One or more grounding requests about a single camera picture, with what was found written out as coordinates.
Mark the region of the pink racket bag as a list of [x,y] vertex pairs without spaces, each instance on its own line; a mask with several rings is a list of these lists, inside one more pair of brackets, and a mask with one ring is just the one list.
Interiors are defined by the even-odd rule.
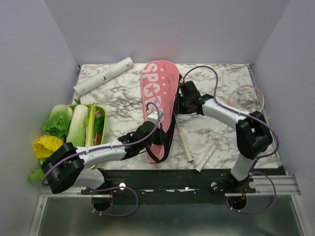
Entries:
[[160,163],[168,158],[175,130],[177,94],[179,91],[180,72],[177,66],[167,60],[148,63],[141,72],[141,92],[144,119],[147,120],[147,104],[152,102],[163,113],[161,127],[166,134],[162,145],[153,144],[147,151],[150,163]]

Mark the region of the white shuttlecock tube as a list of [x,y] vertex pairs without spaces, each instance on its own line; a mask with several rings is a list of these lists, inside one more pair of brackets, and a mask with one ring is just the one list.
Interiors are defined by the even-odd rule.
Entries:
[[85,81],[75,85],[73,88],[79,96],[82,96],[92,91],[93,89],[101,86],[102,84],[112,80],[113,78],[121,75],[127,70],[133,68],[133,66],[134,66],[134,63],[132,59],[128,57],[108,67],[107,69],[95,74],[94,76],[91,76]]

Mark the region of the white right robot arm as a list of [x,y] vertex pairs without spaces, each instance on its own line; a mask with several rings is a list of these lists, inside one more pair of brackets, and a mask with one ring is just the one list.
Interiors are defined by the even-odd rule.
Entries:
[[266,127],[264,115],[219,106],[212,95],[201,95],[194,82],[188,81],[179,86],[179,113],[207,116],[214,118],[236,131],[239,156],[233,168],[222,180],[217,180],[220,191],[239,192],[244,187],[244,181],[249,177],[254,160],[272,143],[272,135]]

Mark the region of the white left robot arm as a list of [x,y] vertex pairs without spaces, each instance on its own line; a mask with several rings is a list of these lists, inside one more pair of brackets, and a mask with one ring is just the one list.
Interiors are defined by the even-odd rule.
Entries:
[[43,186],[49,186],[53,194],[59,194],[72,187],[84,169],[110,161],[122,161],[137,156],[142,150],[150,152],[153,145],[168,146],[170,134],[163,125],[144,122],[134,132],[117,140],[93,147],[75,147],[65,143],[41,164]]

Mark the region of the dark green leaf vegetable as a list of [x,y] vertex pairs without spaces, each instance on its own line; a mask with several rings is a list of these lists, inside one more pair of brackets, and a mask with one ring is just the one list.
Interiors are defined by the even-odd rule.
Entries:
[[94,136],[101,133],[104,127],[105,116],[95,117],[94,119]]

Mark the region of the green vegetable basket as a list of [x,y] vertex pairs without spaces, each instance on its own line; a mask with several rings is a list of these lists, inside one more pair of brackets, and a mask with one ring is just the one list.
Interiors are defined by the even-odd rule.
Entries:
[[102,144],[106,119],[106,111],[95,104],[56,105],[42,127],[46,134],[33,144],[35,158],[43,163],[65,143],[74,147]]

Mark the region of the celery stalk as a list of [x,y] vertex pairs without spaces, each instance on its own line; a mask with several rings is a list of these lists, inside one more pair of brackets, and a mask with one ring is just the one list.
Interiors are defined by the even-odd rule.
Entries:
[[93,103],[89,106],[88,116],[85,117],[85,125],[86,125],[85,146],[86,147],[91,147],[94,144],[95,115],[96,115],[96,105],[95,103]]

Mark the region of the white napa cabbage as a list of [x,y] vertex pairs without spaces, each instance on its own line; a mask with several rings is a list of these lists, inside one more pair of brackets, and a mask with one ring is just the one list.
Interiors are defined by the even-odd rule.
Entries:
[[74,108],[66,137],[67,143],[72,143],[75,147],[82,147],[84,145],[86,136],[85,117],[88,115],[88,112],[89,109],[86,105],[77,105]]

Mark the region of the green lettuce head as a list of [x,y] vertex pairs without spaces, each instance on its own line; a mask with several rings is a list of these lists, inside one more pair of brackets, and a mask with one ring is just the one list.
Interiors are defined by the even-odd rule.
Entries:
[[45,121],[42,131],[58,138],[65,138],[68,135],[72,114],[73,111],[68,105],[56,105]]

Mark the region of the yellow lettuce head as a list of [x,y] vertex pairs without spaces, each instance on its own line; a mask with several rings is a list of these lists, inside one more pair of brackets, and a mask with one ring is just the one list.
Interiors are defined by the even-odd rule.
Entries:
[[52,135],[43,135],[33,143],[34,156],[37,159],[50,157],[58,148],[64,144],[63,138]]

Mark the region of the green leaf at front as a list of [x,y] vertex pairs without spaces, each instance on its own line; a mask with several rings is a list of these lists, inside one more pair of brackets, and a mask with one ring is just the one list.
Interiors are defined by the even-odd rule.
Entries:
[[27,177],[27,180],[38,181],[38,180],[42,180],[43,177],[44,177],[43,170],[41,168],[35,168],[34,170],[30,172],[30,174]]

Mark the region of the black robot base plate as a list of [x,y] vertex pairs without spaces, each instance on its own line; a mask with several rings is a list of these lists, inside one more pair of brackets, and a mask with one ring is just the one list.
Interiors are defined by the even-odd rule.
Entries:
[[239,197],[242,194],[255,193],[253,179],[247,178],[240,183],[233,182],[229,170],[108,170],[106,187],[115,187],[109,191],[97,193],[85,189],[83,195],[112,197],[116,205],[134,203],[134,194],[123,189],[124,183],[132,188],[140,204],[223,204],[226,196]]

